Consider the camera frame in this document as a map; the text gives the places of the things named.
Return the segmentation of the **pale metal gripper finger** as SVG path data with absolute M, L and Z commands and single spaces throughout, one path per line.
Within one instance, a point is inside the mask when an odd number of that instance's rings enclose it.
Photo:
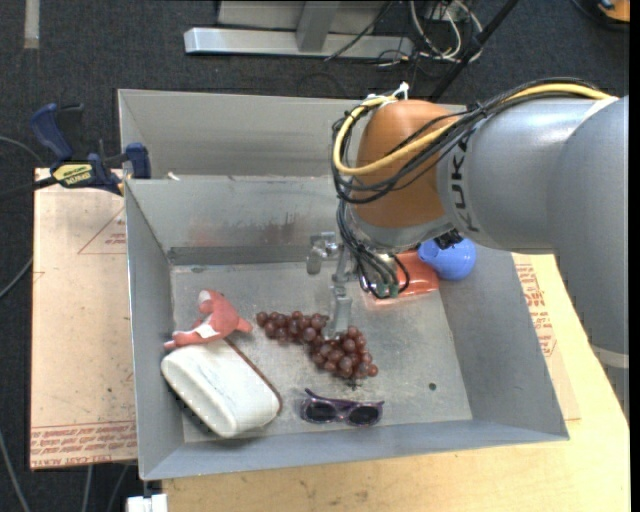
M 325 231 L 310 236 L 310 249 L 306 258 L 306 271 L 309 275 L 317 275 L 325 260 L 336 258 L 340 249 L 337 235 L 333 231 Z
M 332 275 L 332 307 L 333 313 L 327 327 L 329 336 L 336 336 L 345 331 L 351 319 L 352 298 L 347 291 L 350 273 L 347 264 L 350 261 L 349 250 L 344 246 L 339 249 L 336 271 Z

